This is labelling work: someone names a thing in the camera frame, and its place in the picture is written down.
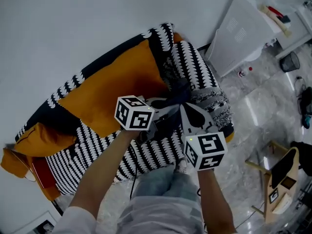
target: bottle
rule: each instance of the bottle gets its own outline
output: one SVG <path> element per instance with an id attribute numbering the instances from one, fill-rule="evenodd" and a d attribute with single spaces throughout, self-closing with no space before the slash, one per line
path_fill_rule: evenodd
<path id="1" fill-rule="evenodd" d="M 250 73 L 250 71 L 252 71 L 252 70 L 253 70 L 252 67 L 244 68 L 244 69 L 242 69 L 241 71 L 238 72 L 238 76 L 239 76 L 239 77 L 245 77 L 245 76 L 247 76 L 247 75 Z"/>

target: forearm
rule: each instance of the forearm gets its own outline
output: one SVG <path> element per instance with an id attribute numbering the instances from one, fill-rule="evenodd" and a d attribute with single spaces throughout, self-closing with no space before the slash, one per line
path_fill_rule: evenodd
<path id="1" fill-rule="evenodd" d="M 100 203 L 112 185 L 122 157 L 133 138 L 133 132 L 121 131 L 84 173 L 70 206 L 84 208 L 97 217 Z"/>
<path id="2" fill-rule="evenodd" d="M 235 233 L 233 215 L 212 170 L 198 172 L 201 207 L 209 234 Z"/>

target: marble floor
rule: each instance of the marble floor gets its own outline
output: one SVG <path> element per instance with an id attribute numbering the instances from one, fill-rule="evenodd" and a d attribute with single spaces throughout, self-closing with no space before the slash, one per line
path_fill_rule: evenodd
<path id="1" fill-rule="evenodd" d="M 298 207 L 294 200 L 290 208 L 274 223 L 265 225 L 263 217 L 253 214 L 251 205 L 263 207 L 261 176 L 255 169 L 245 165 L 245 160 L 255 152 L 262 152 L 270 140 L 285 147 L 291 141 L 304 141 L 312 144 L 312 130 L 301 126 L 297 107 L 297 97 L 301 81 L 294 84 L 297 76 L 304 78 L 307 86 L 312 85 L 312 48 L 303 45 L 297 49 L 301 68 L 284 73 L 271 51 L 264 50 L 261 57 L 243 65 L 253 67 L 246 77 L 240 78 L 232 71 L 223 78 L 215 77 L 225 91 L 233 111 L 235 136 L 228 143 L 229 152 L 223 163 L 216 168 L 215 174 L 222 192 L 228 201 L 234 216 L 234 225 L 239 233 L 262 234 L 276 233 L 294 228 L 297 219 L 306 211 L 305 206 Z M 198 184 L 196 172 L 189 168 L 194 183 Z M 299 171 L 299 188 L 311 183 L 311 179 Z M 113 185 L 101 204 L 98 222 L 105 233 L 116 231 L 116 221 L 129 202 L 132 182 Z M 57 201 L 65 209 L 72 196 L 62 196 Z"/>

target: leg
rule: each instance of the leg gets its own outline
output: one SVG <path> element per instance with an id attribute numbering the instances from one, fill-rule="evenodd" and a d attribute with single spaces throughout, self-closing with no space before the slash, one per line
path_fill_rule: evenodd
<path id="1" fill-rule="evenodd" d="M 174 173 L 170 189 L 163 196 L 181 197 L 199 202 L 198 187 L 194 185 L 191 177 L 183 173 Z"/>
<path id="2" fill-rule="evenodd" d="M 174 169 L 174 165 L 169 165 L 142 175 L 133 197 L 163 195 L 170 187 Z"/>
<path id="3" fill-rule="evenodd" d="M 259 166 L 259 165 L 255 164 L 255 163 L 253 163 L 253 162 L 250 162 L 249 160 L 246 160 L 245 163 L 246 163 L 247 165 L 250 165 L 250 166 L 253 167 L 253 168 L 256 168 L 256 169 L 260 170 L 260 171 L 263 172 L 264 174 L 271 174 L 271 171 L 265 169 L 265 168 L 262 167 L 262 166 Z"/>
<path id="4" fill-rule="evenodd" d="M 275 148 L 278 148 L 278 149 L 284 151 L 285 153 L 288 152 L 288 149 L 286 147 L 283 147 L 282 145 L 278 144 L 274 140 L 270 141 L 270 145 L 273 147 L 273 151 L 274 151 Z"/>

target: black and white patterned fabric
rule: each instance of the black and white patterned fabric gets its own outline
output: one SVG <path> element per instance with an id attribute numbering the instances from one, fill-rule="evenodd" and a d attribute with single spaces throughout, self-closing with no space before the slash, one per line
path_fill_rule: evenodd
<path id="1" fill-rule="evenodd" d="M 180 129 L 175 131 L 171 138 L 151 141 L 141 146 L 133 140 L 122 158 L 114 182 L 132 179 L 135 176 L 135 157 L 130 149 L 135 151 L 137 156 L 138 175 L 166 166 L 183 157 L 180 131 Z M 77 128 L 77 143 L 55 155 L 46 157 L 61 194 L 75 193 L 84 172 L 105 151 L 119 132 L 100 138 L 91 128 L 80 121 L 80 126 Z"/>
<path id="2" fill-rule="evenodd" d="M 149 41 L 149 47 L 160 75 L 168 86 L 170 87 L 177 79 L 185 77 L 192 88 L 192 102 L 202 106 L 212 114 L 217 112 L 215 117 L 212 117 L 215 123 L 222 121 L 222 124 L 216 123 L 216 125 L 221 131 L 226 127 L 225 136 L 233 132 L 230 109 L 225 110 L 225 107 L 228 107 L 228 101 L 209 67 L 190 43 L 185 41 L 174 43 L 173 25 L 164 23 L 122 43 L 82 69 L 81 72 L 60 86 L 18 132 L 16 141 L 25 131 L 41 122 L 61 133 L 77 137 L 74 145 L 55 155 L 46 157 L 50 170 L 56 179 L 57 187 L 63 195 L 75 193 L 86 169 L 112 143 L 119 131 L 105 138 L 100 138 L 79 118 L 59 105 L 58 100 L 66 97 L 98 70 L 110 65 L 123 52 L 146 39 Z M 183 157 L 181 135 L 182 129 L 179 127 L 170 138 L 164 138 L 161 141 L 149 141 L 141 146 L 132 141 L 120 163 L 114 182 L 132 179 L 135 176 L 135 157 L 130 149 L 135 151 L 138 158 L 138 174 L 167 166 Z"/>

